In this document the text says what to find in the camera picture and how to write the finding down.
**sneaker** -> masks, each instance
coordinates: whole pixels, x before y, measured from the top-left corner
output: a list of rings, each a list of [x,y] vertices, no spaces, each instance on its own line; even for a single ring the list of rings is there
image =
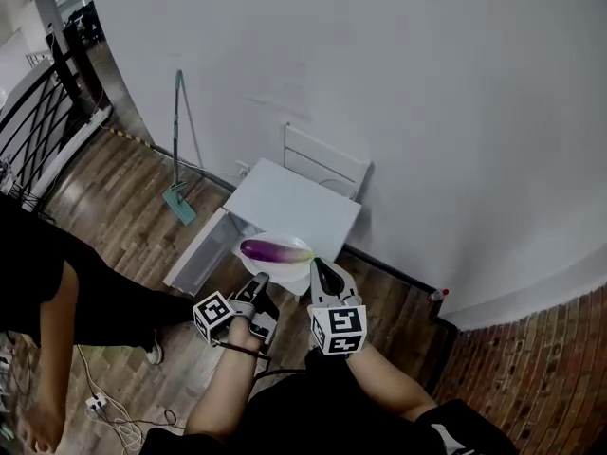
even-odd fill
[[[156,331],[154,331],[154,346],[150,351],[145,352],[145,357],[148,359],[148,362],[153,365],[162,362],[164,351],[162,350],[162,346],[158,343]]]

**black pants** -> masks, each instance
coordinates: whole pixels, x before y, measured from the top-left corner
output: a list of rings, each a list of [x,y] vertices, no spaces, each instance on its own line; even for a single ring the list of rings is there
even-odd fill
[[[149,351],[155,329],[193,319],[191,300],[132,282],[99,256],[74,269],[79,278],[76,344],[140,346]]]

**brick wall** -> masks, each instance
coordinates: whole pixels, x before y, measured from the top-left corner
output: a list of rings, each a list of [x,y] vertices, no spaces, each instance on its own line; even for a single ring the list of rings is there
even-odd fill
[[[607,287],[460,333],[434,393],[459,397],[520,452],[581,455],[607,422]]]

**power strip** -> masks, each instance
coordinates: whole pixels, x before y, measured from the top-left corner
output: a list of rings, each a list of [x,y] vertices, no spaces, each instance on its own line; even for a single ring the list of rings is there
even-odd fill
[[[93,397],[90,397],[86,400],[86,407],[89,411],[97,411],[101,408],[104,408],[107,405],[107,398],[98,392],[94,394]]]

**black and white marker cube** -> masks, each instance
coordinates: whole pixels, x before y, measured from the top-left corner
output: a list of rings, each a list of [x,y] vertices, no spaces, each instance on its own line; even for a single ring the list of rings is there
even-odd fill
[[[202,337],[212,343],[214,335],[223,329],[234,313],[234,309],[223,295],[215,292],[193,307],[193,320]]]
[[[367,337],[364,305],[312,309],[312,334],[325,355],[351,354]]]

